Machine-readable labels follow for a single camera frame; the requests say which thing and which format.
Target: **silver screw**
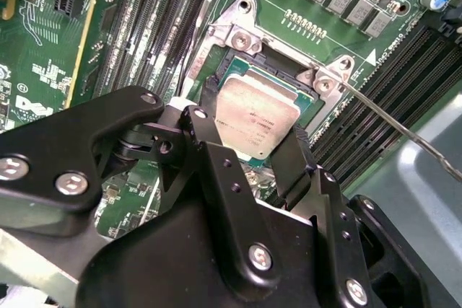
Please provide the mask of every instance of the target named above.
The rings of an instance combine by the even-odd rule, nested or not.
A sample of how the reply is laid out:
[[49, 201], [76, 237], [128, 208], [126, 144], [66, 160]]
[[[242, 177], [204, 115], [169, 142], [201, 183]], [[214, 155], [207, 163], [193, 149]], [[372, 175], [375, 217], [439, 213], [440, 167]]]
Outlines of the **silver screw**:
[[374, 208], [375, 208], [375, 207], [374, 207], [374, 204], [373, 204], [370, 200], [368, 200], [368, 199], [365, 198], [365, 199], [363, 200], [363, 203], [364, 203], [364, 204], [366, 205], [366, 207], [368, 207], [371, 211], [374, 210]]
[[29, 165], [19, 158], [0, 159], [0, 180], [18, 180], [29, 172]]
[[348, 293], [355, 303], [359, 304], [360, 306], [365, 306], [367, 304], [366, 291], [360, 283], [354, 279], [348, 279], [346, 281], [346, 288], [348, 289]]
[[207, 118], [207, 114], [200, 108], [196, 108], [194, 110], [194, 114], [197, 115], [199, 118]]
[[259, 245], [250, 246], [248, 257], [258, 270], [269, 270], [273, 264], [268, 250]]
[[330, 180], [331, 182], [335, 182], [335, 177], [334, 177], [330, 172], [324, 171], [324, 175], [325, 175], [326, 178], [327, 178], [328, 180]]
[[155, 104], [157, 102], [154, 95], [150, 93], [143, 94], [141, 98], [143, 99], [143, 101], [147, 102], [148, 104]]
[[80, 195], [87, 190], [88, 181], [78, 173], [64, 173], [58, 177], [55, 186], [64, 195]]

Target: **dimm slot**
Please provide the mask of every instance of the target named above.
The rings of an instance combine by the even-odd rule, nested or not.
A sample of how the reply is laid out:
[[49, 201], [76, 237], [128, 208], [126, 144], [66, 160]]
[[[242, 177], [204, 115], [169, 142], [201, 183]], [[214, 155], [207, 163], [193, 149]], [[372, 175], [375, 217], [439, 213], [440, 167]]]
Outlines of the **dimm slot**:
[[158, 16], [157, 12], [159, 7], [156, 6], [156, 4], [159, 4], [159, 0], [143, 0], [143, 9], [140, 12], [139, 18], [135, 21], [136, 24], [128, 42], [126, 54], [123, 57], [117, 89], [131, 84], [130, 70], [135, 59], [135, 54], [138, 51], [140, 40], [143, 38], [144, 30], [148, 25], [148, 21], [152, 20], [153, 17]]
[[169, 37], [172, 36], [172, 29], [174, 26], [178, 25], [177, 19], [180, 14], [183, 13], [187, 0], [171, 0], [169, 1], [167, 11], [162, 16], [161, 22], [165, 23], [165, 26], [162, 27], [153, 42], [152, 47], [149, 50], [149, 55], [147, 60], [144, 62], [144, 66], [141, 73], [141, 85], [148, 89], [152, 89], [153, 86], [149, 86], [149, 81], [152, 78], [152, 73], [154, 71], [154, 65], [159, 63], [158, 58], [162, 52], [162, 49], [165, 48]]
[[203, 1], [204, 0], [193, 0], [189, 8], [186, 10], [186, 14], [183, 17], [183, 23], [180, 26], [180, 30], [177, 34], [178, 37], [185, 39], [181, 41], [174, 41], [173, 46], [167, 55], [167, 63], [163, 66], [161, 73], [157, 78], [159, 81], [159, 86], [157, 87], [156, 91], [162, 98], [167, 94], [176, 68], [188, 50], [190, 41], [193, 37], [196, 20], [199, 12], [201, 11], [201, 4]]
[[139, 56], [140, 58], [138, 58], [137, 61], [132, 64], [129, 73], [129, 78], [131, 80], [130, 84], [142, 85], [140, 78], [141, 76], [144, 76], [144, 70], [147, 66], [146, 61], [149, 56], [149, 50], [154, 45], [154, 40], [158, 35], [162, 24], [162, 19], [165, 16], [165, 8], [169, 2], [170, 0], [159, 0], [157, 2], [156, 8], [154, 8], [155, 14], [152, 14], [155, 16], [155, 18], [152, 18], [152, 26], [144, 29], [142, 40], [146, 38], [146, 42], [143, 44], [144, 47], [139, 47], [138, 51], [135, 53], [136, 56]]
[[[436, 42], [432, 43], [430, 49], [428, 52], [430, 53], [430, 56], [436, 52], [439, 51], [444, 46], [444, 42], [442, 39], [437, 40]], [[411, 76], [416, 75], [416, 74], [421, 74], [430, 64], [428, 59], [424, 56], [421, 57], [416, 64], [413, 65], [412, 69], [409, 69], [404, 76], [399, 77], [397, 83], [395, 84], [389, 84], [391, 86], [391, 89], [386, 89], [385, 87], [380, 91], [377, 97], [380, 98], [382, 95], [400, 95], [400, 93], [403, 90], [406, 90], [409, 85], [414, 82], [414, 80], [411, 78]], [[384, 110], [387, 110], [391, 104], [395, 101], [394, 97], [384, 97], [383, 99], [380, 100], [380, 102], [377, 102], [378, 106], [383, 108]], [[378, 116], [375, 113], [370, 113], [366, 118], [357, 118], [357, 120], [361, 120], [359, 125], [355, 126], [357, 129], [354, 134], [355, 138], [360, 138], [364, 133], [366, 133], [368, 130], [370, 130], [370, 127], [368, 126], [371, 124], [371, 122], [375, 121], [378, 119]], [[349, 141], [346, 146], [337, 146], [334, 148], [332, 152], [330, 152], [330, 160], [326, 160], [324, 164], [326, 166], [329, 166], [331, 164], [331, 160], [335, 161], [336, 156], [341, 155], [342, 152], [348, 151], [352, 146], [354, 146], [356, 141]]]
[[97, 80], [97, 85], [95, 87], [95, 91], [93, 92], [93, 97], [99, 97], [103, 94], [104, 88], [108, 86], [110, 76], [108, 76], [110, 71], [110, 65], [114, 60], [117, 59], [119, 49], [116, 47], [114, 40], [117, 40], [117, 37], [120, 35], [123, 26], [123, 16], [127, 13], [127, 9], [130, 5], [130, 0], [122, 0], [119, 5], [118, 15], [114, 20], [114, 25], [111, 30], [110, 38], [112, 38], [113, 42], [110, 43], [108, 47], [108, 51], [105, 54], [105, 61], [103, 63], [103, 67], [101, 68], [100, 75]]
[[110, 80], [108, 85], [108, 92], [117, 89], [118, 82], [122, 78], [120, 73], [121, 64], [127, 54], [128, 40], [130, 39], [131, 33], [136, 23], [136, 19], [139, 16], [140, 4], [144, 4], [144, 0], [134, 0], [129, 8], [129, 13], [123, 18], [123, 20], [126, 22], [124, 25], [125, 30], [120, 34], [121, 38], [117, 39], [118, 43], [121, 43], [121, 49], [119, 50], [119, 56], [113, 66], [113, 78]]
[[[426, 43], [430, 38], [430, 33], [425, 31], [422, 28], [419, 28], [415, 36], [408, 36], [404, 43], [396, 49], [398, 52], [404, 52], [403, 55], [392, 54], [392, 56], [385, 61], [382, 66], [379, 66], [375, 73], [370, 77], [368, 83], [362, 88], [362, 92], [373, 99], [377, 93], [384, 88], [388, 83], [388, 77], [396, 74], [402, 67], [412, 59], [418, 47]], [[384, 76], [383, 78], [377, 78], [377, 75]], [[341, 113], [341, 121], [334, 121], [326, 132], [321, 136], [321, 138], [313, 146], [313, 154], [315, 157], [319, 158], [323, 156], [323, 153], [328, 151], [331, 147], [336, 144], [337, 139], [340, 135], [348, 129], [349, 124], [360, 116], [361, 103], [350, 102], [346, 109]]]
[[[448, 45], [425, 26], [415, 28], [414, 32], [416, 34], [405, 39], [402, 45], [405, 51], [397, 49], [389, 65], [382, 66], [386, 72], [380, 74], [380, 79], [386, 79], [385, 83], [376, 80], [375, 88], [366, 91], [374, 96], [375, 103], [407, 127], [414, 125], [462, 74], [462, 53], [454, 45]], [[420, 58], [410, 60], [409, 56]], [[329, 135], [327, 137], [335, 139], [336, 145], [324, 150], [322, 157], [316, 156], [318, 162], [335, 174], [342, 188], [351, 184], [401, 138], [400, 133], [361, 102], [353, 100], [345, 113], [351, 110], [357, 110], [359, 115], [350, 117], [348, 123], [342, 117], [335, 120], [333, 125], [338, 130], [330, 132], [328, 129], [323, 137]]]
[[95, 95], [100, 96], [104, 91], [113, 90], [118, 68], [125, 53], [126, 37], [133, 26], [134, 17], [138, 11], [140, 0], [122, 0], [121, 9], [115, 20], [116, 26], [111, 34], [112, 43], [105, 57], [101, 74], [98, 79]]

